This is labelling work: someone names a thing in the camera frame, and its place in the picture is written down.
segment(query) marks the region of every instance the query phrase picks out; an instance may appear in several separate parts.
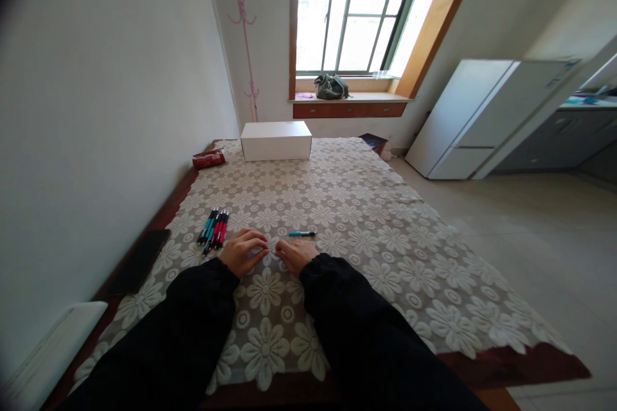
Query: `window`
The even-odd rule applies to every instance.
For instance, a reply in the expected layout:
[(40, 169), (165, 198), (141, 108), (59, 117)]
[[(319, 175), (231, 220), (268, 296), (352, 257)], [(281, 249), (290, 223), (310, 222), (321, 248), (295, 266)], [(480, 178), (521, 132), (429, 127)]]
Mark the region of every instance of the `window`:
[[(422, 5), (432, 0), (423, 0)], [(413, 0), (298, 0), (296, 74), (362, 75), (388, 70)], [(413, 14), (419, 31), (424, 15)], [(407, 44), (406, 59), (411, 52)]]

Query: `tiled floor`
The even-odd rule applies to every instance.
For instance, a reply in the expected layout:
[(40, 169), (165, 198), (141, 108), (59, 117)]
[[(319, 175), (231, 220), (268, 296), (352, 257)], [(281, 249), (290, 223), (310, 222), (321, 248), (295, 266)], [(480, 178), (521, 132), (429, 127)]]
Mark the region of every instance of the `tiled floor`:
[(591, 371), (509, 389), (521, 410), (617, 410), (617, 195), (565, 173), (428, 181), (403, 159), (390, 165)]

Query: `white floral tablecloth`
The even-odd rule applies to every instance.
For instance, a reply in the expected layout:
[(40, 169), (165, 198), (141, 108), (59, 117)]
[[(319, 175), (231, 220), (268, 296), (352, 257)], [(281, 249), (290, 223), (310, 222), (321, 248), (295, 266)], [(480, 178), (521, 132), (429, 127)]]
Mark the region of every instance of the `white floral tablecloth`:
[(319, 250), (363, 273), (433, 352), (475, 358), (509, 345), (524, 354), (526, 345), (547, 342), (571, 353), (504, 277), (363, 140), (312, 143), (308, 160), (265, 162), (245, 162), (240, 141), (217, 143), (226, 149), (227, 163), (199, 172), (145, 284), (122, 300), (94, 353), (77, 369), (77, 384), (163, 300), (179, 272), (203, 263), (195, 241), (216, 206), (231, 209), (228, 237), (255, 227), (268, 237), (271, 253), (234, 293), (234, 326), (209, 394), (221, 384), (252, 380), (266, 390), (273, 374), (283, 372), (311, 371), (324, 379), (329, 366), (304, 310), (302, 285), (274, 255), (278, 239), (297, 230), (316, 231), (310, 239)]

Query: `refrigerator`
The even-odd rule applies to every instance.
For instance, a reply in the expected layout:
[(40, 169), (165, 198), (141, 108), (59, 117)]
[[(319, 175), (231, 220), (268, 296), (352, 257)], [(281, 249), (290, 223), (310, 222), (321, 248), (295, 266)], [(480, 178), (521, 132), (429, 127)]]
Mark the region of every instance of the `refrigerator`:
[(468, 179), (559, 86), (572, 62), (462, 60), (405, 160), (429, 179)]

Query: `window sill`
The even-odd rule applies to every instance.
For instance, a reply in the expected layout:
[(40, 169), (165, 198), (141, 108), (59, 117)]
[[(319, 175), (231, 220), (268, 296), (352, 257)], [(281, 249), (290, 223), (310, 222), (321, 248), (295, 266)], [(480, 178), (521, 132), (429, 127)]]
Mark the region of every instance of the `window sill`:
[(315, 103), (409, 103), (409, 98), (405, 98), (401, 95), (387, 93), (387, 92), (350, 92), (349, 98), (346, 100), (322, 100), (321, 98), (315, 98), (315, 94), (311, 93), (313, 98), (296, 98), (295, 100), (289, 100), (294, 104), (315, 104)]
[[(296, 93), (315, 92), (314, 77), (297, 76)], [(343, 77), (349, 87), (350, 92), (386, 92), (389, 90), (393, 78), (373, 78), (373, 77)]]

